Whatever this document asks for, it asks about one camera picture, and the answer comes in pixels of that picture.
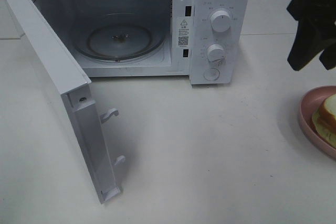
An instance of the open microwave door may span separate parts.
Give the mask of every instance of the open microwave door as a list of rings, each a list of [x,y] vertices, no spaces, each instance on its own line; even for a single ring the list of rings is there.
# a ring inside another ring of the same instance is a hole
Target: open microwave door
[[[32,0],[1,2],[5,2],[21,40],[28,43],[38,56],[38,63],[54,86],[54,96],[63,103],[99,200],[104,203],[121,192],[113,167],[123,161],[124,157],[111,161],[101,128],[101,124],[112,115],[118,115],[118,111],[111,109],[101,116],[98,115],[96,102],[89,88],[90,79]]]

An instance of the warning label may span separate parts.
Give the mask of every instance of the warning label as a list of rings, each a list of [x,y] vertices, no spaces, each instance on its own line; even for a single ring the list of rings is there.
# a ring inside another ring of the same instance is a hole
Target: warning label
[[[177,47],[189,48],[191,42],[192,28],[193,28],[193,18],[192,17],[181,17],[177,18],[176,22],[176,32],[177,32]]]

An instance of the microwave oven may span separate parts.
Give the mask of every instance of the microwave oven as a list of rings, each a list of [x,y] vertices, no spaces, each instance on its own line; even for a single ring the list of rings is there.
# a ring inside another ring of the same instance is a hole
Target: microwave oven
[[[0,0],[69,117],[101,203],[121,192],[89,77],[229,83],[247,0]]]

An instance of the power knob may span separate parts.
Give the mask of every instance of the power knob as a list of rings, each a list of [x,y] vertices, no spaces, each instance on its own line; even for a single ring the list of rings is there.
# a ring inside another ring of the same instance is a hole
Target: power knob
[[[210,62],[219,62],[225,59],[225,49],[219,44],[213,44],[206,50]]]
[[[231,26],[231,14],[225,10],[215,11],[211,17],[212,29],[218,33],[222,33]]]

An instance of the white countertop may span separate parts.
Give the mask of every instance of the white countertop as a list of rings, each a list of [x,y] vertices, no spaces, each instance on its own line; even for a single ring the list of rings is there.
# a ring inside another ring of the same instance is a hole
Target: white countertop
[[[100,205],[77,140],[20,40],[0,40],[0,223],[334,223],[336,162],[298,125],[301,97],[335,83],[287,63],[290,0],[250,0],[230,85],[188,77],[93,79],[121,196]]]

